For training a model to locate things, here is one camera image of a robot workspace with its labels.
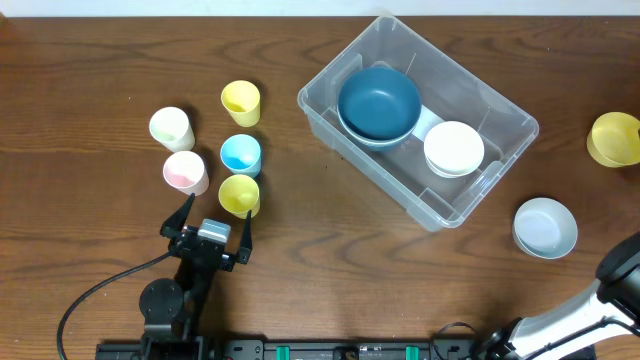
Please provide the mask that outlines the dark blue bowl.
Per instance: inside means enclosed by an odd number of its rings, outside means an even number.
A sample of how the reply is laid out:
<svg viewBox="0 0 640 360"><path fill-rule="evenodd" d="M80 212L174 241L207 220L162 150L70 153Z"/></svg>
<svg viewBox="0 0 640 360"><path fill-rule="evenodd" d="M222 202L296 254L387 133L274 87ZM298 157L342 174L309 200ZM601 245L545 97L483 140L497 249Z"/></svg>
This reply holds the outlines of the dark blue bowl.
<svg viewBox="0 0 640 360"><path fill-rule="evenodd" d="M399 146L402 142L404 142L405 140L408 139L408 137L412 134L412 132L417 127L417 122L415 122L415 123L412 124L412 126L409 128L409 130L407 132L405 132L403 135L401 135L401 136L399 136L397 138L393 138L393 139L390 139L390 140L372 140L372 139L365 138L365 137L363 137L361 135L358 135L355 131L353 131L347 125L347 122L342 117L339 118L339 122L340 122L342 128L348 134L349 138L353 139L356 143L359 143L359 144L363 145L367 149L369 149L371 151L376 151L376 152L389 151L392 148L395 148L395 147Z"/></svg>
<svg viewBox="0 0 640 360"><path fill-rule="evenodd" d="M337 111L358 135L390 140L403 135L421 113L418 87L405 74L370 67L351 75L341 87Z"/></svg>

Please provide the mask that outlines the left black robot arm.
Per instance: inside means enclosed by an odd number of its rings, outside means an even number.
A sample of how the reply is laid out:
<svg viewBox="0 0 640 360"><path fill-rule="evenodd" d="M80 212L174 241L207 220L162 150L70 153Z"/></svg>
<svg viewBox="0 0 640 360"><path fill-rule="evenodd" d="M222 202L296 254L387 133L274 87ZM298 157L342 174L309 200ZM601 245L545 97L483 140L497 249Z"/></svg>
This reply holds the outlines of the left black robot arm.
<svg viewBox="0 0 640 360"><path fill-rule="evenodd" d="M237 252L229 253L225 250L229 225L211 219L203 220L198 227L186 224L194 200L190 195L160 228L160 235L169 239L168 255L180 260L176 275L151 282L139 299L145 319L143 336L155 341L191 339L216 273L247 264L253 249L252 211L245 216Z"/></svg>

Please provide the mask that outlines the light blue bowl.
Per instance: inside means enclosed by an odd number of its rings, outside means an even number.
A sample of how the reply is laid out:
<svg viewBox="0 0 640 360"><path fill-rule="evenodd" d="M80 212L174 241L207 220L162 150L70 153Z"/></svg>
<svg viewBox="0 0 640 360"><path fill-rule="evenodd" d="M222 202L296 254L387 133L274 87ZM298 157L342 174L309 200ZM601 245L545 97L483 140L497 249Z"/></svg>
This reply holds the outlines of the light blue bowl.
<svg viewBox="0 0 640 360"><path fill-rule="evenodd" d="M524 202L512 225L514 242L524 253L547 260L568 255L578 240L578 225L562 203L545 197Z"/></svg>

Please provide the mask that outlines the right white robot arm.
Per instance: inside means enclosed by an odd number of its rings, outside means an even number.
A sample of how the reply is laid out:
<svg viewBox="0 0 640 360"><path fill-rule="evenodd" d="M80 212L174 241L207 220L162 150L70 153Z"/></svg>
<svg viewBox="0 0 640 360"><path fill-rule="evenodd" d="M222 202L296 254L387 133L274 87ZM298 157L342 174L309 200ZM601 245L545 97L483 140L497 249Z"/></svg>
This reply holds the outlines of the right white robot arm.
<svg viewBox="0 0 640 360"><path fill-rule="evenodd" d="M639 235L615 246L579 295L491 335L474 359L561 359L600 341L639 335Z"/></svg>

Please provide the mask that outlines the yellow bowl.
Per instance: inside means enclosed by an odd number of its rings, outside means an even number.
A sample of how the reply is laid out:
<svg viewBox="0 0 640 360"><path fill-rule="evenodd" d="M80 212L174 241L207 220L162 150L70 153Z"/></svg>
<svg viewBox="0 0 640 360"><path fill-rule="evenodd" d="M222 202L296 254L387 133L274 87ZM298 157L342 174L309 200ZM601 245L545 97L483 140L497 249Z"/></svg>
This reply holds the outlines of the yellow bowl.
<svg viewBox="0 0 640 360"><path fill-rule="evenodd" d="M599 164L619 168L639 163L639 120L609 112L593 123L586 140L589 155Z"/></svg>

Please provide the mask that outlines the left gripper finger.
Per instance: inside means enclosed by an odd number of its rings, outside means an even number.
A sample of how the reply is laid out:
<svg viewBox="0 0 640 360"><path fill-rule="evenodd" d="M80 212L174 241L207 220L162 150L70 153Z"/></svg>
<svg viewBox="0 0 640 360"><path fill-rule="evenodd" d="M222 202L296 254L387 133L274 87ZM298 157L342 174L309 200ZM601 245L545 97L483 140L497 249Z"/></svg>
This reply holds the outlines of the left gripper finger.
<svg viewBox="0 0 640 360"><path fill-rule="evenodd" d="M181 235L195 197L196 195L191 193L185 203L162 223L160 228L161 236L176 238Z"/></svg>
<svg viewBox="0 0 640 360"><path fill-rule="evenodd" d="M251 219L252 211L247 213L244 229L239 243L237 251L237 262L241 264L247 264L249 262L250 255L253 250L252 235L251 235Z"/></svg>

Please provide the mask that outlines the white bowl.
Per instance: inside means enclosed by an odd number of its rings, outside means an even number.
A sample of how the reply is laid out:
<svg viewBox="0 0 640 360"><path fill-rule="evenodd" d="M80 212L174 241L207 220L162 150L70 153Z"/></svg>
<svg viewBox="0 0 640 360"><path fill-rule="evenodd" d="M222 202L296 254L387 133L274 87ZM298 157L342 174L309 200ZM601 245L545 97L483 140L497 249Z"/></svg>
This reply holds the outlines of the white bowl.
<svg viewBox="0 0 640 360"><path fill-rule="evenodd" d="M485 155L480 134L458 121L435 125L426 134L423 149L429 168L444 178L471 174L481 165Z"/></svg>

